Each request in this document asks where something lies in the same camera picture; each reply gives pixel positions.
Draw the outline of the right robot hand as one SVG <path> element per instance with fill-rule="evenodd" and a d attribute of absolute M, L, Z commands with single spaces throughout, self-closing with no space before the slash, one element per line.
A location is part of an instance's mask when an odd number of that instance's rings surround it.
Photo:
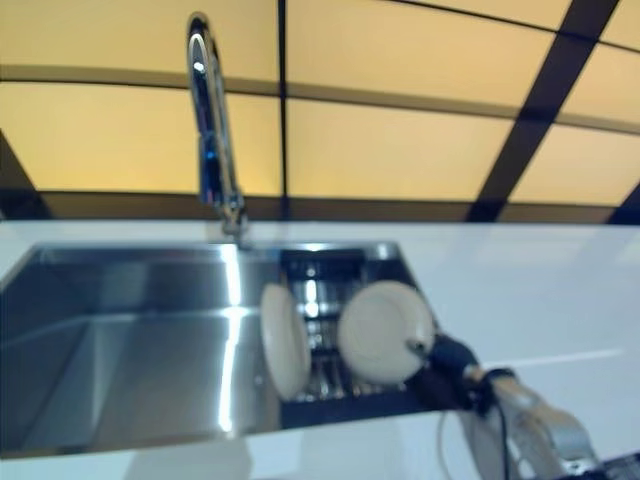
<path fill-rule="evenodd" d="M 421 361 L 455 378 L 463 378 L 469 369 L 479 367 L 474 352 L 464 342 L 446 334 L 436 333 L 431 345 L 415 339 L 406 340 L 405 345 Z"/>

